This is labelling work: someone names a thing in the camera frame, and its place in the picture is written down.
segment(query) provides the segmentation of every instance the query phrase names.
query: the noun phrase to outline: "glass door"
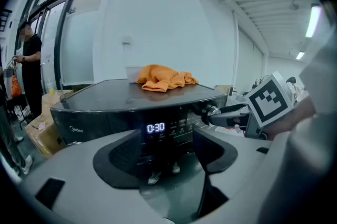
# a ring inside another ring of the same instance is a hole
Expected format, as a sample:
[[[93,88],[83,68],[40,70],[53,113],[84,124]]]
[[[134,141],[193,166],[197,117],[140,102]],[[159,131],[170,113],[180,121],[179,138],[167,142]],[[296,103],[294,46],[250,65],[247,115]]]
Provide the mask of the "glass door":
[[[37,32],[38,32],[38,28],[39,28],[40,23],[41,23],[42,15],[43,15],[43,12],[40,12],[35,18],[32,19],[31,28],[32,28],[34,34],[37,34]]]
[[[94,83],[93,37],[101,0],[73,0],[65,16],[60,47],[63,86]]]
[[[55,3],[46,9],[41,33],[41,78],[44,93],[56,90],[54,71],[54,46],[58,20],[65,2]]]

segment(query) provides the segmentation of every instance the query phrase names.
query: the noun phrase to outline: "ceiling light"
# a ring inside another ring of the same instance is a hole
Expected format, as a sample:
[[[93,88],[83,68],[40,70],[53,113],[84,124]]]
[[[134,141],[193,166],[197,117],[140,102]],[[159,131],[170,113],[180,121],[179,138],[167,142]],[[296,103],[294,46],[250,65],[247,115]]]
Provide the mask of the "ceiling light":
[[[313,6],[311,8],[309,26],[308,26],[308,30],[305,34],[306,37],[312,37],[312,35],[314,34],[317,23],[318,23],[318,19],[320,17],[320,13],[321,13],[321,7],[320,6]]]
[[[298,54],[298,56],[296,57],[296,59],[297,59],[297,60],[301,59],[303,55],[304,55],[303,52],[299,52],[299,54]]]

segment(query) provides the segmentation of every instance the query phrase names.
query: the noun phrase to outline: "white sneaker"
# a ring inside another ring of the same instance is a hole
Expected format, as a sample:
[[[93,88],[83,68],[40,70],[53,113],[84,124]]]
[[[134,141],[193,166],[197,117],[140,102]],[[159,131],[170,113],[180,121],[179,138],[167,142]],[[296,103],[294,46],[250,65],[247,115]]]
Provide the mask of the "white sneaker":
[[[163,219],[165,219],[165,223],[166,223],[166,224],[174,224],[174,222],[171,221],[171,220],[168,219],[168,218],[163,218]]]
[[[159,180],[161,172],[152,172],[151,177],[148,179],[147,184],[156,184]]]
[[[173,174],[180,173],[180,167],[178,166],[178,163],[177,163],[177,162],[175,162],[175,163],[173,164],[171,172],[172,172]]]
[[[21,142],[22,140],[23,140],[23,137],[14,136],[14,141],[15,142]]]
[[[18,167],[14,167],[13,170],[15,171],[17,176],[20,174],[20,169]]]
[[[29,155],[26,158],[26,167],[22,168],[22,171],[25,175],[29,174],[29,171],[31,169],[31,166],[33,164],[33,159],[32,157]]]

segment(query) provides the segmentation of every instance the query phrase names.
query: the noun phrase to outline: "orange cloth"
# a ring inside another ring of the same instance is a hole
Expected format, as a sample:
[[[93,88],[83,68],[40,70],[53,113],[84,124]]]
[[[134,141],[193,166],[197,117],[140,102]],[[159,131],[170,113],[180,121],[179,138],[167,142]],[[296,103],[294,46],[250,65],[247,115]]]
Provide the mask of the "orange cloth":
[[[143,90],[166,92],[185,84],[195,84],[199,81],[192,77],[190,72],[177,72],[167,66],[147,65],[138,76],[137,83],[145,83]]]

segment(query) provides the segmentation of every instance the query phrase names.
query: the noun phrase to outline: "timer display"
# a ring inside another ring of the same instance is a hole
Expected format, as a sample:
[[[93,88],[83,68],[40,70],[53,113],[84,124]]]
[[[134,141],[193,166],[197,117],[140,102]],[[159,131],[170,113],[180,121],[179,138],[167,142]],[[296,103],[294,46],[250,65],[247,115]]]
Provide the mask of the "timer display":
[[[165,131],[165,123],[156,123],[153,125],[147,125],[146,131],[148,134],[163,132]]]

